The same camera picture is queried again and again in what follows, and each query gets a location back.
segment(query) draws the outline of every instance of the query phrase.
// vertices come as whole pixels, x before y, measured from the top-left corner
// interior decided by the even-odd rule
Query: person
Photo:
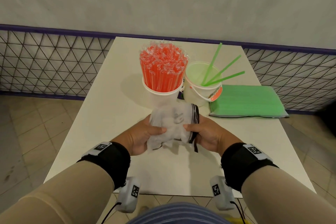
[[[270,160],[251,159],[252,165],[241,167],[244,164],[240,163],[243,162],[240,158],[245,158],[244,143],[211,119],[200,116],[199,124],[183,126],[187,131],[198,132],[195,140],[199,145],[222,156],[226,180],[230,178],[230,185],[241,191],[258,224],[336,222],[333,206]],[[165,128],[151,126],[149,116],[146,117],[115,137],[111,141],[113,147],[104,150],[104,157],[97,160],[94,156],[84,156],[24,196],[0,215],[0,223],[96,223],[111,193],[123,185],[130,156],[144,153],[149,137],[165,132]],[[130,223],[179,220],[183,223],[227,223],[198,205],[167,204],[159,208],[148,210]]]

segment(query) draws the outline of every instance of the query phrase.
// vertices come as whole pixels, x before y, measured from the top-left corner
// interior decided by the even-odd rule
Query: plastic bucket
[[[206,74],[206,71],[209,67],[210,63],[197,61],[189,64],[185,71],[185,82],[184,82],[184,90],[183,97],[188,103],[195,104],[197,106],[203,106],[206,103],[212,102],[216,100],[221,94],[221,86],[222,83],[219,82],[217,84],[213,84],[207,87],[201,86],[203,78]],[[217,73],[219,73],[219,69],[217,67],[212,67],[207,81],[209,81],[212,77],[214,77]],[[209,98],[216,91],[215,98]]]
[[[150,107],[155,108],[155,107],[161,107],[163,105],[169,105],[171,103],[176,102],[177,96],[179,95],[180,90],[182,89],[183,86],[183,80],[181,85],[169,92],[157,92],[154,90],[151,90],[144,82],[144,78],[142,78],[142,84],[147,90],[147,100],[148,104]]]

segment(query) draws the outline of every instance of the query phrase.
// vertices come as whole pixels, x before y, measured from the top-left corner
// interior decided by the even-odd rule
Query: hand
[[[161,135],[166,128],[154,127],[149,124],[150,115],[115,137],[111,142],[123,145],[131,156],[144,153],[147,150],[147,141],[150,136]]]
[[[184,124],[183,127],[187,131],[198,132],[199,134],[195,138],[196,143],[221,156],[230,145],[242,142],[234,134],[202,115],[199,115],[199,124]]]

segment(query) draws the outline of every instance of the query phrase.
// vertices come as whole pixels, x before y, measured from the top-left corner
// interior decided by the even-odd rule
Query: gray wall
[[[0,0],[0,23],[336,49],[336,0]]]

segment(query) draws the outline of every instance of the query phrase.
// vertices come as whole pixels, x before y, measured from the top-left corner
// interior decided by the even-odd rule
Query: black wristband
[[[242,185],[254,171],[265,166],[277,167],[269,159],[258,160],[245,147],[245,143],[235,143],[225,150],[221,164],[224,170],[226,184],[242,191]]]
[[[131,163],[131,156],[128,150],[120,143],[112,142],[112,145],[99,153],[98,156],[86,155],[78,162],[83,160],[103,168],[111,176],[115,189],[124,186]]]

